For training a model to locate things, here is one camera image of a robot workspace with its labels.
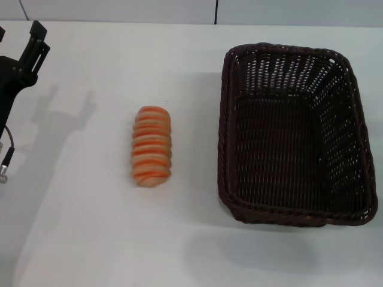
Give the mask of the dark brown wicker basket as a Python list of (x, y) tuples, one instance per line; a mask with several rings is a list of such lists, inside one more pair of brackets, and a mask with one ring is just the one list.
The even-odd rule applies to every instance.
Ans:
[(359, 226), (375, 217), (375, 167), (346, 57), (239, 45), (221, 82), (218, 195), (237, 221)]

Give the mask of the orange striped spiral bread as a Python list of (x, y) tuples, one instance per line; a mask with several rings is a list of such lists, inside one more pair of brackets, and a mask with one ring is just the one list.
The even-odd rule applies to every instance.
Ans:
[(131, 176), (140, 187), (156, 187), (171, 176), (171, 118), (158, 106), (143, 106), (132, 133)]

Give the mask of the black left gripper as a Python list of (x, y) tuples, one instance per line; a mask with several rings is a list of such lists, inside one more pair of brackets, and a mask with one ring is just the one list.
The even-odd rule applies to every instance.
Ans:
[[(44, 42), (47, 29), (34, 20), (30, 38), (19, 60), (0, 56), (0, 137), (2, 136), (16, 96), (32, 87), (38, 80), (38, 71), (50, 47)], [(0, 27), (0, 42), (5, 30)]]

